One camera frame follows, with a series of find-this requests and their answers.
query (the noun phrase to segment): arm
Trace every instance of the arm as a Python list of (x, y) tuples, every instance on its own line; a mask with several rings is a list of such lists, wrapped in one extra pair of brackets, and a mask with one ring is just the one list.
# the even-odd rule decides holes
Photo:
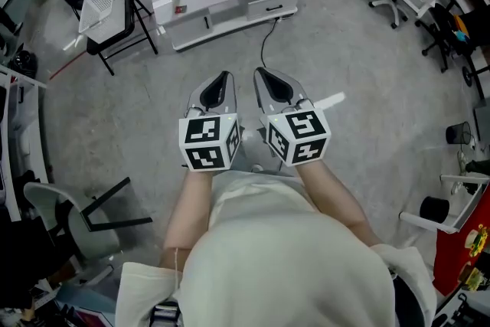
[(192, 247), (207, 232), (213, 172), (187, 172), (182, 191), (170, 218), (160, 267), (184, 269)]
[(297, 165), (296, 169), (320, 212), (341, 222), (369, 247), (381, 243), (358, 201), (323, 161)]

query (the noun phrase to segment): gray concrete floor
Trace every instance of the gray concrete floor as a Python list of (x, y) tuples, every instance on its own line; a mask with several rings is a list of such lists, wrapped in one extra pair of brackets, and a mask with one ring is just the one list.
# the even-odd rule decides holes
[[(439, 174), (459, 171), (459, 147), (446, 144), (444, 131), (472, 124), (476, 92), (464, 84), (460, 65), (441, 74), (437, 50), (421, 56), (430, 38), (413, 21), (394, 31), (390, 9), (371, 9), (369, 1), (300, 0), (297, 15), (281, 21), (269, 37), (264, 57), (268, 67), (300, 81), (313, 100), (345, 94), (325, 112), (332, 129), (325, 161), (380, 237), (399, 245), (417, 232), (399, 222), (402, 209), (418, 211), (427, 195), (449, 197)], [(256, 132), (260, 111), (252, 84), (271, 24), (176, 53), (165, 35), (157, 35), (152, 18), (146, 22), (159, 55), (143, 42), (110, 62), (115, 77), (98, 57), (83, 53), (83, 41), (63, 49), (77, 36), (77, 20), (62, 0), (37, 0), (23, 35), (39, 57), (39, 77), (48, 81), (44, 132), (53, 179), (96, 194), (129, 176), (130, 195), (112, 201), (108, 210), (114, 217), (154, 218), (152, 226), (126, 231), (135, 235), (125, 259), (155, 263), (185, 173), (178, 119), (202, 80), (221, 70), (234, 74), (250, 161), (265, 168), (276, 168), (278, 161)], [(479, 149), (469, 154), (483, 156)], [(459, 200), (455, 196), (452, 203)], [(429, 237), (420, 245), (428, 259), (434, 241)]]

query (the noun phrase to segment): drawer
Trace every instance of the drawer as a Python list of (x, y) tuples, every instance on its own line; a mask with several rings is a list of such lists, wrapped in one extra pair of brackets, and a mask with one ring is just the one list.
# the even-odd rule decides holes
[(262, 18), (278, 12), (293, 10), (298, 0), (248, 0), (248, 19)]
[(210, 34), (213, 31), (211, 16), (206, 10), (188, 17), (179, 18), (165, 26), (174, 46), (193, 41), (196, 38)]

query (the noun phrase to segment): small box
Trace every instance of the small box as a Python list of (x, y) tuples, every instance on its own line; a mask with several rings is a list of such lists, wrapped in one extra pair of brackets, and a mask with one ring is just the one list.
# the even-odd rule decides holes
[(322, 159), (331, 135), (321, 109), (267, 117), (267, 144), (287, 166)]
[(236, 113), (179, 120), (178, 145), (193, 172), (229, 169), (239, 144)]

